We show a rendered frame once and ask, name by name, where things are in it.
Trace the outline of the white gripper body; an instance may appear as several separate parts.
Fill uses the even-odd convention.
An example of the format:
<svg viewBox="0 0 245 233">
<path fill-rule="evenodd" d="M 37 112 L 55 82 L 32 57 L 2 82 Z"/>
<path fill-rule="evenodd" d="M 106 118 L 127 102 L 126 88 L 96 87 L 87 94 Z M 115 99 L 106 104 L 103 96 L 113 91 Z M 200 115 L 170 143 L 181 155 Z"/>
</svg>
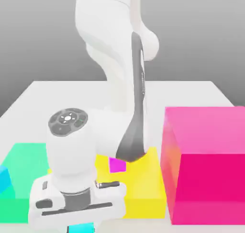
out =
<svg viewBox="0 0 245 233">
<path fill-rule="evenodd" d="M 122 218 L 126 186 L 92 186 L 78 193 L 42 187 L 31 194 L 28 223 L 34 229 L 60 229 L 82 223 Z"/>
</svg>

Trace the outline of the small cyan cube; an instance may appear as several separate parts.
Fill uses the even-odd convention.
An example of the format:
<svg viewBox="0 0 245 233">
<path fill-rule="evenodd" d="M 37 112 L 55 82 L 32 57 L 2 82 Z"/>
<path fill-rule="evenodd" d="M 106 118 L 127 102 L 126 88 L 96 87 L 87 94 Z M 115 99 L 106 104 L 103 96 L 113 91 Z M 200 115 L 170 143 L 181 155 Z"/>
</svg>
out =
<svg viewBox="0 0 245 233">
<path fill-rule="evenodd" d="M 95 233 L 93 223 L 82 223 L 67 227 L 67 233 Z"/>
</svg>

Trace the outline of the small magenta cube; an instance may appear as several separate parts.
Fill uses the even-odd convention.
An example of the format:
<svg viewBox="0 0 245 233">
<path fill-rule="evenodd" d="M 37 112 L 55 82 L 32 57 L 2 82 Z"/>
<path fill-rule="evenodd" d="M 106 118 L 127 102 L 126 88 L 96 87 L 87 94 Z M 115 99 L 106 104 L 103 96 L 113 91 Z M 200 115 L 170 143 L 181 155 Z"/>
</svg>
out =
<svg viewBox="0 0 245 233">
<path fill-rule="evenodd" d="M 110 157 L 109 158 L 109 171 L 110 173 L 125 172 L 126 162 Z"/>
</svg>

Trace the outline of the small blue cube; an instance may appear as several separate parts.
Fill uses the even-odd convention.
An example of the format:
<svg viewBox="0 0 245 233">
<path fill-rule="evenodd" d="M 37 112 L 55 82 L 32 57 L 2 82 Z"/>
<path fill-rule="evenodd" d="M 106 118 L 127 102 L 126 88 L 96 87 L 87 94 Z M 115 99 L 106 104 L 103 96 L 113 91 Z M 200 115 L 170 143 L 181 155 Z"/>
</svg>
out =
<svg viewBox="0 0 245 233">
<path fill-rule="evenodd" d="M 9 170 L 5 166 L 0 166 L 0 194 L 11 186 Z"/>
</svg>

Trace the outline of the large yellow box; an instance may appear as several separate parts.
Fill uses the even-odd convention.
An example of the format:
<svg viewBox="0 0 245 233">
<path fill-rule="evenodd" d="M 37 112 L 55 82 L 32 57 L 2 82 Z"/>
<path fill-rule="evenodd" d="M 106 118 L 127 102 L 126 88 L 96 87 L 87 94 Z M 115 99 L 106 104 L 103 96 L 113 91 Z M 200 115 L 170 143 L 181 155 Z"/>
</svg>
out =
<svg viewBox="0 0 245 233">
<path fill-rule="evenodd" d="M 120 181 L 127 186 L 124 219 L 163 219 L 167 198 L 157 149 L 149 148 L 141 159 L 126 164 L 126 171 L 109 172 L 109 158 L 97 155 L 98 182 Z"/>
</svg>

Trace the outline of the large green box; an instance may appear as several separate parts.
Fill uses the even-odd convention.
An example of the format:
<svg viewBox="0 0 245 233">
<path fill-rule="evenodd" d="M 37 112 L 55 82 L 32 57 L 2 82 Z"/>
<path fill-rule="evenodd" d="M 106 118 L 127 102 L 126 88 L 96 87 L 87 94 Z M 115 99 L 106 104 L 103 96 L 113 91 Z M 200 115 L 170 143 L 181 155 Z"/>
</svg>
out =
<svg viewBox="0 0 245 233">
<path fill-rule="evenodd" d="M 0 175 L 0 223 L 27 223 L 29 197 L 35 179 L 47 175 L 46 146 L 44 143 L 18 143 L 3 160 L 11 183 L 5 187 Z"/>
</svg>

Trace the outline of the large pink box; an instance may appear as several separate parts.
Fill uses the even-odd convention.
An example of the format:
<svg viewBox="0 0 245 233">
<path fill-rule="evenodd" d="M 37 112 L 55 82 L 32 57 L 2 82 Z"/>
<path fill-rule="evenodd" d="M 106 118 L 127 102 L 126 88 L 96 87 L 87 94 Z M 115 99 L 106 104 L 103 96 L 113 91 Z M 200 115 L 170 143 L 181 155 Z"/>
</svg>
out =
<svg viewBox="0 0 245 233">
<path fill-rule="evenodd" d="M 245 225 L 245 107 L 167 107 L 160 166 L 172 224 Z"/>
</svg>

